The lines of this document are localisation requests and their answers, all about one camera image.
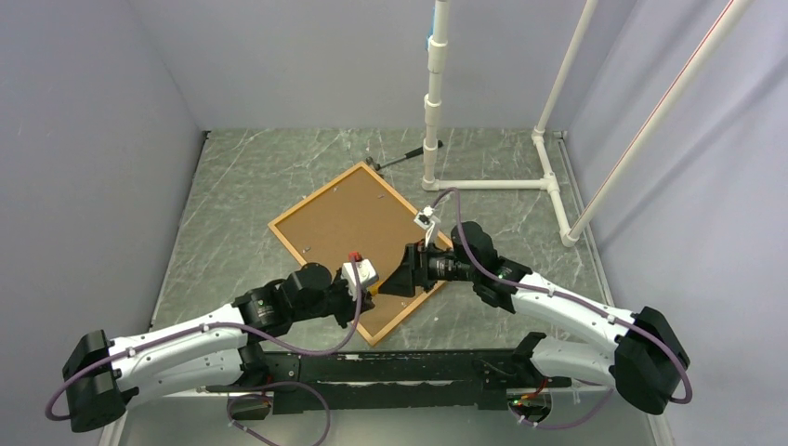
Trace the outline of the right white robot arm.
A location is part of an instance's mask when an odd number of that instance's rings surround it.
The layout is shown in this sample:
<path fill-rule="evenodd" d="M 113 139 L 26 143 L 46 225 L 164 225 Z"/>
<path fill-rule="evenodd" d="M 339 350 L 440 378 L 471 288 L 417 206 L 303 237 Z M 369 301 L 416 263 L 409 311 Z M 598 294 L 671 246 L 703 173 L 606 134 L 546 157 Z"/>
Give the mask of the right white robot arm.
<path fill-rule="evenodd" d="M 512 373 L 524 386 L 566 377 L 613 387 L 644 413 L 661 414 L 670 403 L 687 404 L 690 358 L 657 309 L 610 307 L 555 285 L 539 273 L 500 256 L 475 222 L 453 229 L 452 245 L 406 245 L 400 264 L 382 282 L 386 295 L 414 296 L 438 282 L 469 282 L 482 302 L 512 314 L 547 321 L 579 337 L 561 341 L 527 334 L 514 350 Z"/>

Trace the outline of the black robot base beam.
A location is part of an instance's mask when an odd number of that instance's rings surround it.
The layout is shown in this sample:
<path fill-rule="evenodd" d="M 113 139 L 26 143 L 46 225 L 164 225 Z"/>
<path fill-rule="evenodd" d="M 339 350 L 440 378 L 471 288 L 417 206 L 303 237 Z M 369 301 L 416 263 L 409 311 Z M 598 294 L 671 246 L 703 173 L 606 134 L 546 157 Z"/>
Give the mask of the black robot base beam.
<path fill-rule="evenodd" d="M 268 387 L 271 414 L 333 410 L 475 407 L 505 411 L 520 396 L 567 388 L 567 377 L 539 378 L 512 350 L 340 352 L 332 356 L 254 353 L 242 376 L 210 393 Z"/>

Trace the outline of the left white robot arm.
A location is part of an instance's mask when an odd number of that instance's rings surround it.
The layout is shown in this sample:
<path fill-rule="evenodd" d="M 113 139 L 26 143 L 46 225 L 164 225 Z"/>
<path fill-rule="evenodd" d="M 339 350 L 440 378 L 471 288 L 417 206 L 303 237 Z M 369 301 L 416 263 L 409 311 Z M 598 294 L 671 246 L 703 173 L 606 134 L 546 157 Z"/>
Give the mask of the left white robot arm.
<path fill-rule="evenodd" d="M 99 429 L 127 409 L 162 396 L 204 386 L 265 384 L 269 367 L 261 342 L 313 356 L 281 340 L 300 321 L 332 317 L 353 333 L 373 307 L 369 291 L 378 273 L 368 259 L 350 260 L 337 272 L 308 263 L 284 279 L 247 291 L 203 316 L 146 334 L 110 339 L 102 330 L 84 334 L 62 368 L 64 384 L 46 404 L 66 398 L 63 420 L 75 433 Z"/>

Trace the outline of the orange picture frame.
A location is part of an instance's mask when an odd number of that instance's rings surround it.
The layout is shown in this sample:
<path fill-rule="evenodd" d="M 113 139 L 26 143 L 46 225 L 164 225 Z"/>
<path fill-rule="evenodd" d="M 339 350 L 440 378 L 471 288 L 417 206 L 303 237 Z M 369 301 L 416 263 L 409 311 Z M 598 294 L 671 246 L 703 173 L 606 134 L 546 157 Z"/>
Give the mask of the orange picture frame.
<path fill-rule="evenodd" d="M 417 208 L 360 162 L 269 223 L 269 229 L 301 264 L 336 272 L 358 253 L 386 279 L 404 247 L 425 236 L 414 223 Z"/>

